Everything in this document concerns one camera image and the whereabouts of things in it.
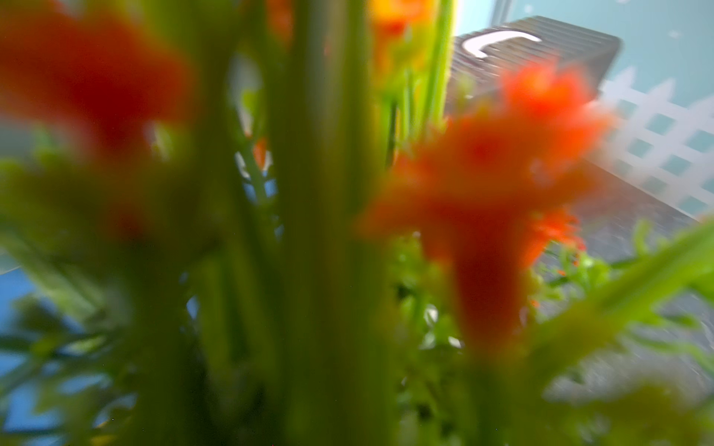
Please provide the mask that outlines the red flower pot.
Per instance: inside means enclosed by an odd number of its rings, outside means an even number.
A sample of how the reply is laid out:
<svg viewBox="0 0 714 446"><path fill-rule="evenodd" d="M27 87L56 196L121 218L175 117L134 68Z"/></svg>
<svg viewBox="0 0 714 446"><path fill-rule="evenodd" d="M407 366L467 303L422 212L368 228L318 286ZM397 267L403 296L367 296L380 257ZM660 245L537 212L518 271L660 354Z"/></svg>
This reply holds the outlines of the red flower pot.
<svg viewBox="0 0 714 446"><path fill-rule="evenodd" d="M710 445L713 399L589 360L713 294L713 225L587 254L617 115L532 61L448 114L450 1L5 1L1 116L29 160L166 167L201 191L265 388L267 445Z"/></svg>

